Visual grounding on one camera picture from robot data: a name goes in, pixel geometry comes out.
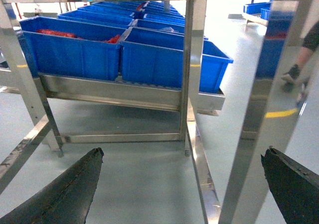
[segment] yellow floor line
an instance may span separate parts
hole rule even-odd
[[[287,110],[287,111],[268,112],[265,114],[265,118],[287,117],[287,116],[290,116],[296,112],[298,112],[297,108]]]

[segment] red item in bin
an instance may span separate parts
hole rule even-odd
[[[38,29],[36,32],[37,33],[48,34],[48,35],[56,35],[56,36],[65,36],[65,37],[77,38],[77,36],[75,34],[73,34],[73,33],[62,32],[62,31],[54,31],[54,30],[50,30],[50,29]]]
[[[138,7],[136,8],[136,11],[140,11],[144,7],[145,4],[146,4],[146,2],[143,2],[140,5],[138,5]]]
[[[120,39],[120,35],[117,34],[115,37],[112,37],[110,40],[104,41],[104,42],[115,44],[118,42],[119,39]]]

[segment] person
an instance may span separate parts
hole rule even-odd
[[[35,9],[34,9],[34,15],[35,16],[40,16],[40,13],[42,13],[42,9],[40,7],[40,4],[36,3],[35,4]]]
[[[290,70],[281,76],[281,79],[295,84],[305,64],[310,60],[319,46],[319,21],[317,21],[305,36],[303,45],[298,54],[296,63]]]

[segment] shelf support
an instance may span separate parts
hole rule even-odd
[[[52,130],[42,143],[48,144],[52,151],[63,156],[62,140],[53,118],[48,100],[34,64],[28,64],[21,49],[21,44],[27,49],[25,38],[19,22],[16,20],[11,4],[0,2],[0,47],[14,73],[16,85],[22,95],[25,106],[32,122],[36,125],[39,120],[47,115]]]

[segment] metal shelf frame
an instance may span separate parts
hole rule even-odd
[[[0,47],[10,66],[10,71],[0,70],[0,78],[6,77],[8,86],[17,87],[31,119],[36,125],[41,117],[47,117],[50,131],[42,143],[63,155],[64,143],[74,142],[130,142],[169,141],[185,142],[186,155],[192,156],[205,223],[217,223],[220,214],[215,188],[207,165],[205,152],[196,125],[198,113],[213,114],[221,109],[223,94],[199,93],[199,79],[203,50],[203,35],[207,0],[186,0],[183,80],[182,89],[101,82],[69,77],[58,77],[31,72],[33,64],[27,64],[19,42],[25,42],[19,22],[12,16],[12,2],[93,2],[119,0],[1,0]],[[60,134],[51,112],[48,97],[87,100],[113,105],[133,106],[180,112],[180,128],[170,133],[110,133],[110,134]]]

